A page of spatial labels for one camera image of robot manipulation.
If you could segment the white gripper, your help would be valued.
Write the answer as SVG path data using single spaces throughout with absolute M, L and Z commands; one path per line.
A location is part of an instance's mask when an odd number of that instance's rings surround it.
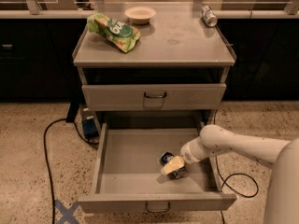
M 197 163 L 206 157 L 206 150 L 201 142 L 201 138 L 197 137 L 187 142 L 180 150 L 180 156 L 163 156 L 161 169 L 163 175 L 175 173 L 178 175 L 184 170 L 185 162 L 188 164 Z

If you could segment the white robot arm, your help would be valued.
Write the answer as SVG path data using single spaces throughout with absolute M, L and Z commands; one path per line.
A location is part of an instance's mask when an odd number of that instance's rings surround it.
M 232 133 L 207 125 L 187 142 L 180 154 L 167 162 L 168 175 L 185 164 L 233 151 L 272 168 L 263 224 L 299 224 L 299 139 L 292 141 Z

